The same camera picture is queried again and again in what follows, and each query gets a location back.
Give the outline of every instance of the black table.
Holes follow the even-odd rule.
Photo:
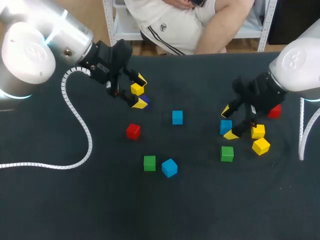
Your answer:
[[[67,92],[91,131],[92,155],[66,171],[0,170],[0,238],[320,239],[320,130],[316,124],[299,161],[299,97],[287,96],[280,119],[261,119],[271,144],[265,155],[253,152],[249,133],[234,141],[219,135],[233,79],[257,76],[276,56],[133,57],[130,66],[148,80],[147,110],[128,108],[75,73]],[[86,154],[86,135],[61,95],[66,70],[58,64],[39,92],[0,114],[0,163],[69,165]],[[172,110],[184,111],[183,126],[172,126]],[[306,119],[314,111],[307,104]],[[138,141],[126,138],[130,123],[141,125]],[[221,146],[234,147],[234,162],[220,162]],[[156,155],[156,172],[144,172],[147,155]],[[178,174],[166,178],[161,163],[170,158]]]

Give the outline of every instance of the wooden floor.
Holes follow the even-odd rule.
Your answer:
[[[102,40],[110,45],[103,0],[55,0],[67,9],[75,18],[86,25],[94,33],[94,41]],[[0,26],[0,39],[2,40],[3,29]],[[254,53],[258,49],[258,39],[234,39],[227,46],[228,53]],[[134,43],[134,52],[143,56],[156,56],[158,51],[153,44]],[[284,48],[283,45],[267,45],[266,52],[278,52]]]

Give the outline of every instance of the red block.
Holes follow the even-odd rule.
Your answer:
[[[279,104],[269,112],[268,118],[277,119],[280,117],[280,114],[281,114],[281,105]]]
[[[131,123],[126,129],[126,136],[128,139],[137,140],[140,136],[141,128],[139,125]]]

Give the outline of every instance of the person's hand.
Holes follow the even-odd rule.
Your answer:
[[[178,9],[191,9],[195,7],[192,4],[192,2],[189,0],[162,0],[162,1]]]

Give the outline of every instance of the white spiral cable wrap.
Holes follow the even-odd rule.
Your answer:
[[[306,125],[305,130],[303,128],[302,128],[302,131],[300,130],[299,135],[302,134],[302,139],[301,139],[301,143],[299,144],[299,159],[301,161],[304,160],[304,155],[305,155],[305,149],[306,149],[306,143],[307,143],[308,135],[309,135],[309,133],[311,131],[311,128],[315,124],[316,120],[319,118],[319,116],[320,116],[320,108],[313,114],[313,116],[311,117],[310,121]]]
[[[300,98],[300,128],[299,128],[299,152],[304,135],[304,120],[305,120],[305,99]]]
[[[67,95],[67,91],[66,91],[67,79],[70,76],[70,74],[72,74],[74,72],[82,72],[82,73],[90,76],[90,71],[88,69],[82,68],[82,67],[73,67],[64,74],[64,76],[62,78],[62,82],[61,82],[62,96],[63,96],[66,104],[68,105],[68,107],[70,108],[70,110],[72,111],[74,116],[76,117],[76,119],[78,119],[79,123],[82,125],[82,127],[85,131],[85,134],[88,138],[88,151],[87,151],[86,155],[84,156],[84,158],[75,164],[67,165],[67,166],[51,165],[51,164],[44,164],[44,163],[39,163],[39,162],[16,162],[16,163],[0,164],[0,169],[14,168],[14,167],[39,167],[39,168],[56,169],[56,170],[68,170],[68,169],[77,168],[80,165],[84,164],[88,160],[88,158],[91,155],[92,148],[93,148],[91,134],[90,134],[90,131],[89,131],[86,123],[83,121],[83,119],[81,118],[81,116],[79,115],[77,110],[74,108],[74,106],[70,102],[68,95]]]

